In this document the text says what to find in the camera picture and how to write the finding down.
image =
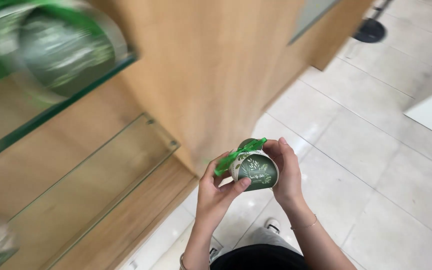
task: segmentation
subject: black shirt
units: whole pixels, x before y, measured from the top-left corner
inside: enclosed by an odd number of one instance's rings
[[[282,246],[260,243],[221,255],[211,270],[308,270],[304,257]]]

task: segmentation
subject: gray pants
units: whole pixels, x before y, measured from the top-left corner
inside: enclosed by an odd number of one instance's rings
[[[251,235],[251,241],[251,245],[270,244],[273,246],[285,247],[286,249],[292,250],[297,254],[301,255],[301,253],[297,249],[295,249],[292,245],[286,242],[281,236],[277,235],[272,230],[269,230],[267,228],[259,227],[257,230],[255,230]],[[224,247],[219,250],[219,252],[211,254],[209,257],[210,263],[216,260],[219,256],[224,255],[231,250],[231,248]]]

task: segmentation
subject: person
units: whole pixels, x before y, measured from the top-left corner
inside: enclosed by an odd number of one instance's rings
[[[226,171],[214,175],[222,154],[211,161],[199,182],[196,218],[180,263],[183,270],[356,270],[306,204],[301,189],[298,157],[284,138],[268,140],[263,151],[277,164],[279,180],[273,187],[276,201],[290,221],[302,255],[279,235],[279,223],[269,219],[265,228],[253,234],[254,244],[220,255],[211,265],[209,248],[211,236],[223,219],[231,202],[251,184],[249,178],[218,187],[229,177]]]

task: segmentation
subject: woman's left hand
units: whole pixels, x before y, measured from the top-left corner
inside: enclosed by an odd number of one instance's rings
[[[230,177],[230,173],[225,171],[221,176],[216,176],[214,170],[219,160],[228,155],[225,152],[221,156],[211,161],[206,168],[206,172],[199,181],[198,204],[196,206],[195,227],[201,230],[208,230],[213,234],[216,227],[223,219],[231,202],[251,184],[251,179],[245,177],[237,182],[230,182],[222,187],[218,187],[221,181]]]

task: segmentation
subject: black stand base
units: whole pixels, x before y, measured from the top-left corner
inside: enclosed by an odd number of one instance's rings
[[[366,19],[353,38],[365,43],[381,41],[386,36],[386,28],[375,19]]]

